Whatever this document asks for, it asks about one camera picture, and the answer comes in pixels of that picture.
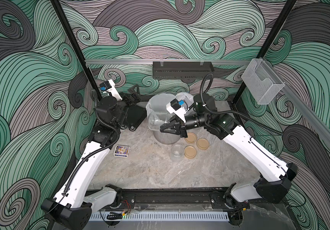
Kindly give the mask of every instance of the jar lid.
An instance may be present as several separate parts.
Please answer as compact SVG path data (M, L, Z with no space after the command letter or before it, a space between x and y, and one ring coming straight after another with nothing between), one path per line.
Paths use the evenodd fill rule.
M193 159L195 158L197 154L197 150L193 147L193 146L187 146L184 149L184 155L186 156L186 158L188 159Z
M184 138L184 140L186 140L186 142L192 144L195 143L195 141L197 140L197 136L192 133L192 132L187 132L188 137Z
M205 138L200 138L197 140L197 147L200 150L206 150L209 148L209 141L206 140Z

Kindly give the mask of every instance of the gray stone surface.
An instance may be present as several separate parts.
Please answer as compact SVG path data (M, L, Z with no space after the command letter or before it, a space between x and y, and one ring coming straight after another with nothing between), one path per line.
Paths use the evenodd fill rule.
M229 109L226 102L217 102L219 111ZM230 186L259 176L258 170L231 145L219 140L203 128L191 130L198 138L206 138L210 147L200 150L181 138L177 144L197 149L194 159L172 162L172 145L159 143L145 119L136 131L122 130L118 145L130 146L128 158L113 156L114 148L103 160L89 189L106 184L121 188L185 188Z

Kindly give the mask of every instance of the wall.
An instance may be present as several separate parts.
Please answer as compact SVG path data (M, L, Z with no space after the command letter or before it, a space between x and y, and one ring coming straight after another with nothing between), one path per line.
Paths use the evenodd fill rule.
M266 58L330 129L330 1L292 10ZM330 150L314 128L282 92L269 105L257 105L246 89L237 108L284 131L256 139L299 166L287 198L293 206L306 200L292 208L302 229L330 229ZM250 122L245 126L254 135L269 134Z
M297 6L315 2L299 1ZM251 0L61 0L86 58L252 59L285 1ZM154 80L148 65L91 65L100 83L119 91L139 84L144 95L199 92L200 82ZM209 94L232 99L245 66L215 66Z
M51 223L40 205L95 121L81 71L49 0L0 0L0 229Z

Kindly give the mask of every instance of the clear plastic cup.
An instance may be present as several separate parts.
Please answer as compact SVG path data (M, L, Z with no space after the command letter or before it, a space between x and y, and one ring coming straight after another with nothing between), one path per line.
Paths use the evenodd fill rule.
M176 144L171 147L170 159L172 161L180 161L184 158L184 148L182 145Z

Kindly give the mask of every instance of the aluminum rail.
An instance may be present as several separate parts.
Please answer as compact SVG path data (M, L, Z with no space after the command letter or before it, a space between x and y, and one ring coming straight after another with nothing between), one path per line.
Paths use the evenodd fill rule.
M213 65L247 66L250 60L222 60L222 59L85 59L87 65L152 65L153 62L212 62Z

